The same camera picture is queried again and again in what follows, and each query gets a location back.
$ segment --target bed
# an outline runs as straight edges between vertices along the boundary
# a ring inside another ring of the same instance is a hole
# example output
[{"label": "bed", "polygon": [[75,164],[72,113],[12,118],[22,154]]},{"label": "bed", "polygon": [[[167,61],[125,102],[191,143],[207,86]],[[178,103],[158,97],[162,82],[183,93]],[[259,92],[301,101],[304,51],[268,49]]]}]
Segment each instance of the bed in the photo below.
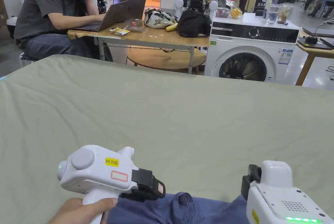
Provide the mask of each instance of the bed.
[{"label": "bed", "polygon": [[332,218],[334,93],[52,56],[0,81],[0,223],[46,223],[57,165],[86,144],[135,149],[167,193],[232,201],[249,164],[287,162]]}]

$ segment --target jeans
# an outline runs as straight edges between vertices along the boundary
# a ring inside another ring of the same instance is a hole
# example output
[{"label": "jeans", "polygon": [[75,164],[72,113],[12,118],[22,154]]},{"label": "jeans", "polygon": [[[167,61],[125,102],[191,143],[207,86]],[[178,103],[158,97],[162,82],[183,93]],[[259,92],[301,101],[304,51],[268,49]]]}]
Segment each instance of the jeans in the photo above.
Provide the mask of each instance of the jeans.
[{"label": "jeans", "polygon": [[[106,59],[112,61],[109,47],[104,47]],[[23,52],[33,60],[40,60],[54,54],[69,54],[99,59],[99,47],[93,37],[71,40],[67,34],[43,34],[30,39]]]},{"label": "jeans", "polygon": [[[310,15],[315,16],[317,12],[321,9],[322,3],[323,2],[318,2],[313,8],[313,11],[310,13]],[[333,11],[333,7],[328,7],[326,10],[326,13],[324,14],[324,17],[328,17],[332,11]]]},{"label": "jeans", "polygon": [[310,3],[312,3],[313,0],[306,0],[305,2],[305,6],[304,6],[304,11],[307,10],[307,8],[309,7]]}]

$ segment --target yellow label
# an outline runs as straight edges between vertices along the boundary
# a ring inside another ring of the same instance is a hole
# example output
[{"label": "yellow label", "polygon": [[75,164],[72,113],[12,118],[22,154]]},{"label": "yellow label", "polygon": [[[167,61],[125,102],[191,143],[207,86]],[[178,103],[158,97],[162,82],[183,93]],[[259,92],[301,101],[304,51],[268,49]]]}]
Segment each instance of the yellow label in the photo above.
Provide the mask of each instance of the yellow label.
[{"label": "yellow label", "polygon": [[252,212],[252,215],[253,215],[253,220],[256,224],[259,224],[260,223],[260,219],[259,219],[259,216],[256,214],[255,210],[253,209],[253,212]]},{"label": "yellow label", "polygon": [[106,165],[111,167],[118,167],[120,164],[118,159],[107,158],[106,157]]}]

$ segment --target blue pants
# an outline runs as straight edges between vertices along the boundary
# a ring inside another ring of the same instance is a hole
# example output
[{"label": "blue pants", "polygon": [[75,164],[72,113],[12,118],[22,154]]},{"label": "blue pants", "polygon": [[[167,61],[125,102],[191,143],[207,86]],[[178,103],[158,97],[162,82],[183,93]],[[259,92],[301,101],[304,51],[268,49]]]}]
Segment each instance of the blue pants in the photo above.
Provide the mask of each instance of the blue pants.
[{"label": "blue pants", "polygon": [[66,34],[43,34],[34,37],[25,44],[23,52],[34,60],[54,54],[99,58],[99,47],[94,45],[93,37],[71,40]]}]

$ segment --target black bag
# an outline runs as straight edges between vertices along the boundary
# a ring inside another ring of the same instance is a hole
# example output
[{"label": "black bag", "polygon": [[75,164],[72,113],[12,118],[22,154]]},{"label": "black bag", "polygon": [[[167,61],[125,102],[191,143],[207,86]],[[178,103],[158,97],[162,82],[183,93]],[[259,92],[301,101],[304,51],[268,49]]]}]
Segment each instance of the black bag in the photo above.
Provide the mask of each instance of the black bag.
[{"label": "black bag", "polygon": [[208,37],[211,30],[211,19],[198,11],[186,10],[178,22],[178,32],[185,38]]}]

